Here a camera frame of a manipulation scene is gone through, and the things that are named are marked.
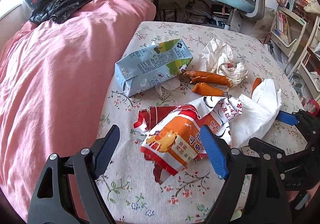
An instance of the blue gripper pad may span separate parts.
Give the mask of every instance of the blue gripper pad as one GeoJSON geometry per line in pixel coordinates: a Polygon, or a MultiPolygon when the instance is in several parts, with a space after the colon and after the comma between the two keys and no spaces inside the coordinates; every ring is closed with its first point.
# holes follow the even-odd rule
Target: blue gripper pad
{"type": "Polygon", "coordinates": [[[200,140],[207,152],[214,171],[223,179],[226,179],[229,175],[229,171],[227,169],[227,160],[215,141],[217,140],[219,142],[220,140],[214,137],[214,134],[207,125],[204,125],[200,129],[200,140]]]}

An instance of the pink blanket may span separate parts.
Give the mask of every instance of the pink blanket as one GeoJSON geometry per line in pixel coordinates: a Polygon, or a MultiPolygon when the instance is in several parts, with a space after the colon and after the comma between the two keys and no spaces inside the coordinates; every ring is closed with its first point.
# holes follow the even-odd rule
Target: pink blanket
{"type": "Polygon", "coordinates": [[[6,44],[0,187],[24,220],[48,156],[70,156],[95,141],[114,64],[155,12],[147,0],[94,0],[61,25],[27,22],[6,44]]]}

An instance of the white crumpled paper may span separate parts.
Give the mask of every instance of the white crumpled paper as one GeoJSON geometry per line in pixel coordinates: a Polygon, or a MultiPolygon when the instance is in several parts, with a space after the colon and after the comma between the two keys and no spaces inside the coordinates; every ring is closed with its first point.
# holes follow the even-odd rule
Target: white crumpled paper
{"type": "Polygon", "coordinates": [[[244,64],[235,64],[231,47],[225,42],[213,38],[202,53],[199,55],[197,64],[193,64],[196,71],[207,71],[226,76],[233,82],[233,86],[238,85],[247,78],[248,71],[244,64]]]}
{"type": "Polygon", "coordinates": [[[231,147],[247,146],[250,138],[262,139],[281,108],[281,89],[276,90],[273,79],[266,79],[253,91],[252,98],[241,94],[242,115],[231,121],[231,147]]]}

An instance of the metal pin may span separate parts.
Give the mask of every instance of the metal pin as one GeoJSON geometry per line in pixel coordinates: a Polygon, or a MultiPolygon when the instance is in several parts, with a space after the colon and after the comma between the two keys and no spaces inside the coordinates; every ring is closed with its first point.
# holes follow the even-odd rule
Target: metal pin
{"type": "Polygon", "coordinates": [[[232,148],[232,149],[231,149],[231,153],[232,153],[233,155],[239,155],[240,151],[239,151],[238,149],[236,149],[236,148],[232,148]]]}
{"type": "Polygon", "coordinates": [[[82,154],[82,155],[87,155],[89,152],[90,152],[90,149],[89,149],[89,148],[83,148],[83,149],[81,150],[81,154],[82,154]]]}
{"type": "Polygon", "coordinates": [[[50,160],[54,160],[54,159],[57,158],[57,154],[51,154],[51,155],[49,156],[49,158],[50,158],[50,160]]]}
{"type": "Polygon", "coordinates": [[[271,159],[271,156],[268,155],[268,154],[264,154],[264,155],[263,155],[263,158],[266,159],[266,160],[270,160],[270,159],[271,159]]]}

